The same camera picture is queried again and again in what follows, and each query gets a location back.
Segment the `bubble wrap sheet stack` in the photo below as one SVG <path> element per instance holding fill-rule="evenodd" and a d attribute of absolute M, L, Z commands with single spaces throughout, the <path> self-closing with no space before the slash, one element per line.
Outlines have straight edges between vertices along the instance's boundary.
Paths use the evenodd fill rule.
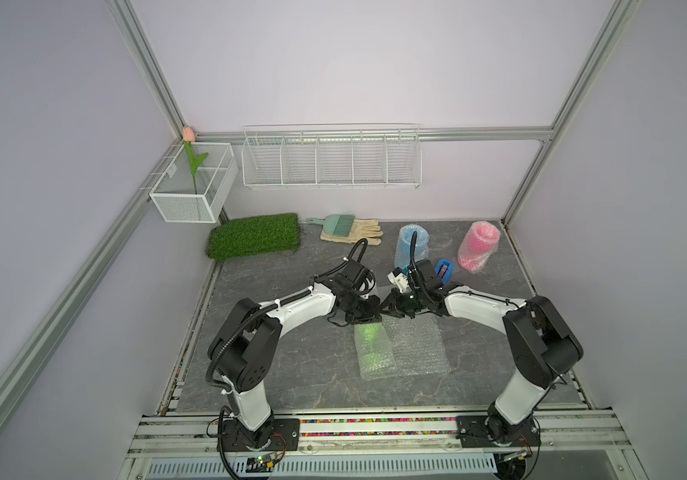
<path fill-rule="evenodd" d="M 451 371 L 437 316 L 385 316 L 379 323 L 389 334 L 395 356 L 395 369 L 385 378 L 445 374 Z"/>

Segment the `green plastic wine glass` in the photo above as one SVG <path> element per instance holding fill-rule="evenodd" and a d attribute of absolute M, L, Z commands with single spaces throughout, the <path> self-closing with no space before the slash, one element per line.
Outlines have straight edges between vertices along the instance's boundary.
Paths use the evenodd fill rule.
<path fill-rule="evenodd" d="M 380 323 L 355 326 L 359 372 L 364 380 L 385 378 L 395 369 L 393 344 Z"/>

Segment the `blue tape dispenser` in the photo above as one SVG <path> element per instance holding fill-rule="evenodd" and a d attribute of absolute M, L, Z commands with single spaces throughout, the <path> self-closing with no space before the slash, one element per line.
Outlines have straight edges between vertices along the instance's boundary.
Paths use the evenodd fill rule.
<path fill-rule="evenodd" d="M 437 262 L 437 266 L 435 266 L 435 275 L 443 282 L 443 285 L 447 285 L 449 281 L 451 281 L 453 268 L 455 268 L 455 264 L 449 260 L 441 259 Z"/>

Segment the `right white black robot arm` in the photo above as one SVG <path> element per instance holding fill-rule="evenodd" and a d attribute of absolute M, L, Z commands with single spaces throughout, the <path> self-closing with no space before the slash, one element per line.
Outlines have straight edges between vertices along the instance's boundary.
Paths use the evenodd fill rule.
<path fill-rule="evenodd" d="M 431 313 L 471 320 L 507 336 L 515 371 L 489 406 L 487 418 L 467 434 L 509 446 L 535 429 L 533 412 L 563 374 L 583 359 L 581 342 L 545 296 L 509 299 L 443 281 L 429 260 L 387 275 L 393 286 L 381 303 L 389 316 Z"/>

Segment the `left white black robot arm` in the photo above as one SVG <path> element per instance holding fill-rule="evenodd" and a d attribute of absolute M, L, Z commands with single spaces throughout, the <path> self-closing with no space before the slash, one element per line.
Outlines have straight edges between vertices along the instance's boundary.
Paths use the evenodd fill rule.
<path fill-rule="evenodd" d="M 239 446 L 259 450 L 271 446 L 277 434 L 264 380 L 282 336 L 310 320 L 339 313 L 341 328 L 381 321 L 375 285 L 371 270 L 347 258 L 289 296 L 265 302 L 244 298 L 233 306 L 208 346 L 204 378 L 226 397 L 231 420 L 219 424 Z"/>

